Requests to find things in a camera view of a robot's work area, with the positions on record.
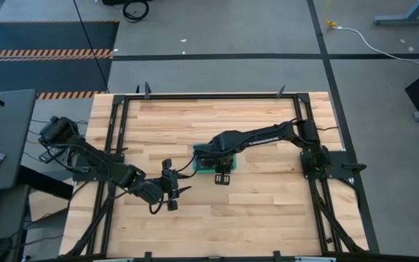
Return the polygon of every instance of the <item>white cable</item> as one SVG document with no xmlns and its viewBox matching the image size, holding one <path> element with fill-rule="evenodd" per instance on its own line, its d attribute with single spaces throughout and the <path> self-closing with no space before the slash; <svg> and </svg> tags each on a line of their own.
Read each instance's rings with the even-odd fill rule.
<svg viewBox="0 0 419 262">
<path fill-rule="evenodd" d="M 400 60 L 400 61 L 409 61 L 409 62 L 413 62 L 413 63 L 416 63 L 416 64 L 418 64 L 419 65 L 419 62 L 418 61 L 415 61 L 415 60 L 411 60 L 411 59 L 405 59 L 405 58 L 399 58 L 399 57 L 395 57 L 395 56 L 393 56 L 393 55 L 390 55 L 390 54 L 388 54 L 388 53 L 386 53 L 386 52 L 383 52 L 383 51 L 381 51 L 381 50 L 378 50 L 378 49 L 375 49 L 374 47 L 372 47 L 370 44 L 368 44 L 368 42 L 366 41 L 366 39 L 363 37 L 363 35 L 360 33 L 360 32 L 358 32 L 357 30 L 355 30 L 355 29 L 352 29 L 352 28 L 343 28 L 343 27 L 340 27 L 340 26 L 334 26 L 334 27 L 332 27 L 333 29 L 338 29 L 338 30 L 348 30 L 348 31 L 352 31 L 352 32 L 355 32 L 355 33 L 357 33 L 359 36 L 361 36 L 361 38 L 363 39 L 363 42 L 370 48 L 370 49 L 372 49 L 372 50 L 375 50 L 376 52 L 379 52 L 379 53 L 381 53 L 381 54 L 383 54 L 383 55 L 387 55 L 387 56 L 389 56 L 389 57 L 392 57 L 392 58 L 394 58 L 394 59 L 397 59 L 397 60 Z"/>
</svg>

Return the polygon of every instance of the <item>concrete floor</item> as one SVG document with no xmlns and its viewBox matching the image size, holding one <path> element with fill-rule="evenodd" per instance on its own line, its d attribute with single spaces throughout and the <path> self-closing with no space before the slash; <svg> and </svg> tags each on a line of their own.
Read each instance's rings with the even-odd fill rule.
<svg viewBox="0 0 419 262">
<path fill-rule="evenodd" d="M 155 0 L 150 3 L 150 15 L 136 24 L 124 22 L 120 6 L 77 2 L 85 20 L 121 21 L 116 55 L 319 53 L 304 0 Z M 372 24 L 373 15 L 398 15 L 414 2 L 334 0 L 327 17 L 361 31 L 371 45 L 383 51 L 419 53 L 419 26 L 377 28 Z M 314 3 L 323 23 L 327 0 Z M 0 20 L 78 18 L 71 0 L 6 0 Z M 322 28 L 331 54 L 372 52 L 352 32 L 329 31 L 325 24 Z M 368 166 L 362 177 L 380 251 L 419 255 L 419 123 L 412 120 L 415 109 L 404 92 L 419 77 L 419 66 L 397 60 L 331 63 L 357 158 Z M 113 62 L 112 92 L 134 92 L 145 81 L 154 92 L 276 91 L 283 84 L 286 91 L 330 90 L 321 60 Z M 87 120 L 91 105 L 90 99 L 38 101 L 33 117 L 46 120 L 54 114 Z M 41 127 L 31 125 L 33 131 Z M 42 149 L 28 144 L 26 151 L 37 156 Z M 61 169 L 28 157 L 23 164 L 41 172 Z M 53 223 L 49 232 L 30 232 L 29 240 L 62 232 L 62 224 Z M 45 242 L 25 252 L 36 259 L 49 258 L 57 254 L 59 244 Z"/>
</svg>

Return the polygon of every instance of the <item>orange and black striped tape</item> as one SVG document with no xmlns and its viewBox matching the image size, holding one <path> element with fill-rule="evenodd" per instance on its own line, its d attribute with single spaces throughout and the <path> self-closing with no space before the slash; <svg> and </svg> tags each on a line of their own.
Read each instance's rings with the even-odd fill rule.
<svg viewBox="0 0 419 262">
<path fill-rule="evenodd" d="M 53 57 L 53 56 L 85 56 L 93 53 L 99 57 L 112 56 L 110 49 L 29 49 L 0 50 L 0 57 Z"/>
<path fill-rule="evenodd" d="M 93 55 L 70 56 L 70 57 L 29 57 L 29 58 L 0 58 L 0 62 L 20 62 L 20 61 L 49 61 L 49 60 L 75 60 L 75 59 L 93 59 Z M 110 56 L 98 55 L 96 58 L 113 59 Z"/>
<path fill-rule="evenodd" d="M 106 23 L 113 22 L 119 23 L 118 20 L 83 20 L 84 23 Z M 0 23 L 80 23 L 80 20 L 53 20 L 53 21 L 38 21 L 38 20 L 26 20 L 26 21 L 0 21 Z"/>
<path fill-rule="evenodd" d="M 105 91 L 76 91 L 76 92 L 41 92 L 36 99 L 75 99 L 75 98 L 93 98 L 96 94 L 106 94 Z"/>
</svg>

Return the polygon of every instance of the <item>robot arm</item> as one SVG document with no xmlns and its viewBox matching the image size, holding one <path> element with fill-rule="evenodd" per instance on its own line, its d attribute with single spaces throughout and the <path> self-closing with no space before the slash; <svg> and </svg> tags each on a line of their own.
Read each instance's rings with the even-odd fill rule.
<svg viewBox="0 0 419 262">
<path fill-rule="evenodd" d="M 119 188 L 129 194 L 145 200 L 150 205 L 162 201 L 164 194 L 168 194 L 168 210 L 176 210 L 174 200 L 188 188 L 178 189 L 178 173 L 171 170 L 171 160 L 163 161 L 163 171 L 160 178 L 145 179 L 146 174 L 132 164 L 117 162 L 113 156 L 96 149 L 80 136 L 77 124 L 70 119 L 52 117 L 40 132 L 40 144 L 44 147 L 70 148 L 75 153 L 85 157 L 91 168 L 99 173 L 107 174 Z"/>
<path fill-rule="evenodd" d="M 294 126 L 297 126 L 299 135 L 295 133 Z M 299 148 L 307 148 L 308 165 L 311 168 L 324 171 L 330 165 L 327 148 L 319 145 L 314 122 L 291 120 L 248 132 L 225 131 L 216 135 L 209 143 L 195 145 L 193 149 L 196 166 L 203 169 L 214 169 L 217 173 L 215 183 L 228 185 L 230 178 L 225 174 L 231 173 L 234 154 L 240 153 L 250 146 L 278 140 L 287 140 Z"/>
</svg>

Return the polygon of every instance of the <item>green block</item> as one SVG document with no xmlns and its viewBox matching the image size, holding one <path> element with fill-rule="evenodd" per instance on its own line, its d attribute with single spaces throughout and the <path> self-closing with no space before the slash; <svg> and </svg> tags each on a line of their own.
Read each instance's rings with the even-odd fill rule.
<svg viewBox="0 0 419 262">
<path fill-rule="evenodd" d="M 211 168 L 211 169 L 201 169 L 201 167 L 198 167 L 196 164 L 196 158 L 192 161 L 192 167 L 193 170 L 197 170 L 196 172 L 198 174 L 214 174 L 216 173 L 215 168 Z M 237 158 L 236 155 L 234 154 L 234 156 L 232 157 L 232 167 L 231 167 L 231 171 L 235 170 L 237 168 Z"/>
</svg>

